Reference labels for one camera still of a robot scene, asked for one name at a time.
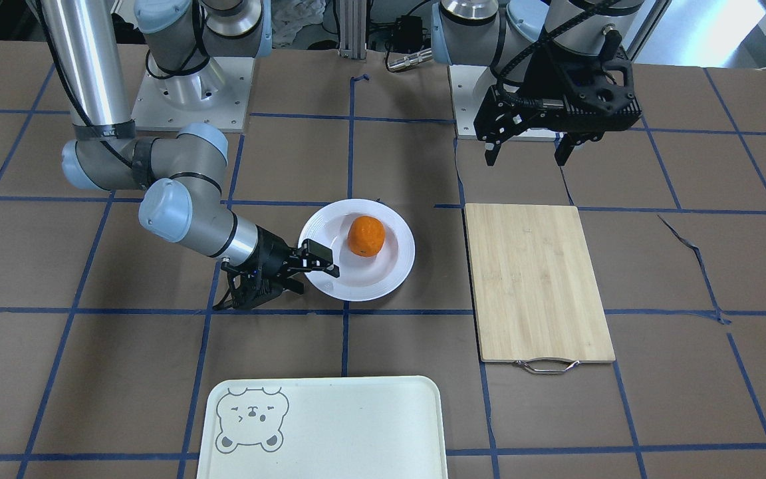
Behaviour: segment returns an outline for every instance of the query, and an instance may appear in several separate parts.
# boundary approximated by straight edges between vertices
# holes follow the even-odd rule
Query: wooden cutting board
[[[614,361],[578,209],[466,204],[484,361]]]

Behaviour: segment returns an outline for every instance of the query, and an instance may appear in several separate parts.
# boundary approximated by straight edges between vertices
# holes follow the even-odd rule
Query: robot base
[[[169,103],[162,94],[164,88],[157,84],[159,80],[144,73],[132,109],[138,130],[176,131],[181,124],[206,122],[224,133],[244,133],[255,60],[231,57],[215,60],[225,74],[226,84],[219,97],[213,98],[218,101],[205,109],[188,109]]]
[[[487,88],[495,84],[495,78],[487,67],[452,65],[449,67],[449,79],[453,113],[457,120],[457,137],[477,140],[474,127],[475,115],[480,109]],[[532,128],[510,140],[512,142],[554,142],[556,138],[554,131]]]

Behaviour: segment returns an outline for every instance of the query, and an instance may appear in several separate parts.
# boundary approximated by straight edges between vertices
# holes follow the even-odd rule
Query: cutting board handle
[[[516,366],[519,366],[531,374],[563,374],[566,371],[571,371],[574,367],[581,364],[581,361],[564,361],[564,360],[535,360],[535,361],[553,361],[563,365],[563,369],[537,369],[531,366],[529,361],[516,361]]]

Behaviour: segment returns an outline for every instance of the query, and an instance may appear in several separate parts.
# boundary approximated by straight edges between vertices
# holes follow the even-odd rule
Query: bear drawing
[[[230,454],[238,446],[261,446],[274,452],[283,445],[283,418],[289,412],[289,398],[282,388],[268,392],[265,388],[226,391],[218,401],[217,413],[221,432],[215,446]]]

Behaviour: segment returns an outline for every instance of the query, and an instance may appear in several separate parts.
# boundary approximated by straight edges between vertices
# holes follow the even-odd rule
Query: orange
[[[383,248],[386,228],[380,220],[371,216],[359,216],[350,224],[347,233],[347,247],[355,255],[373,257]]]

